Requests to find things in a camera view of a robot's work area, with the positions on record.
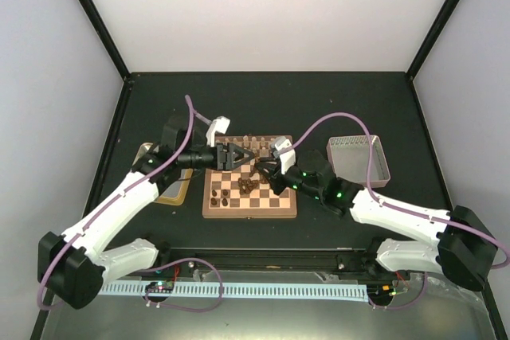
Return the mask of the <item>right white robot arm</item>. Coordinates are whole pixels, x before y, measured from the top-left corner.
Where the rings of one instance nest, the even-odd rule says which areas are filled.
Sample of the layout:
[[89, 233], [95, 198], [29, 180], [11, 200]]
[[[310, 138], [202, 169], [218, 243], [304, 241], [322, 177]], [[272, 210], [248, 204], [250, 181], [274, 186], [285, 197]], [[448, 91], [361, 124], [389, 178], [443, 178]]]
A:
[[372, 279], [396, 271], [432, 272], [464, 289], [484, 290], [497, 246], [471, 209], [460, 205], [451, 211], [427, 209], [386, 198], [338, 177], [316, 150], [290, 165], [262, 158], [254, 167], [275, 194], [292, 189], [339, 216], [348, 213], [360, 224], [403, 235], [404, 241], [386, 239], [363, 257], [363, 271]]

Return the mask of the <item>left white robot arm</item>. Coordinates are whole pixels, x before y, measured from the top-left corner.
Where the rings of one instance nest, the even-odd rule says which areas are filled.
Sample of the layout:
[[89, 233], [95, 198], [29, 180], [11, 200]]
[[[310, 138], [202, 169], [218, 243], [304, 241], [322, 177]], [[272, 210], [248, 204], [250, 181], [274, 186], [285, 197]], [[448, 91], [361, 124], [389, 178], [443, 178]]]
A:
[[205, 143], [195, 144], [194, 123], [172, 117], [161, 139], [140, 156], [117, 188], [88, 216], [62, 234], [46, 233], [37, 248], [37, 280], [75, 309], [86, 307], [100, 289], [113, 280], [147, 269], [165, 274], [171, 266], [168, 252], [149, 240], [107, 250], [117, 233], [142, 209], [178, 181], [184, 169], [235, 170], [255, 155], [235, 143], [218, 143], [230, 122], [217, 117], [208, 128]]

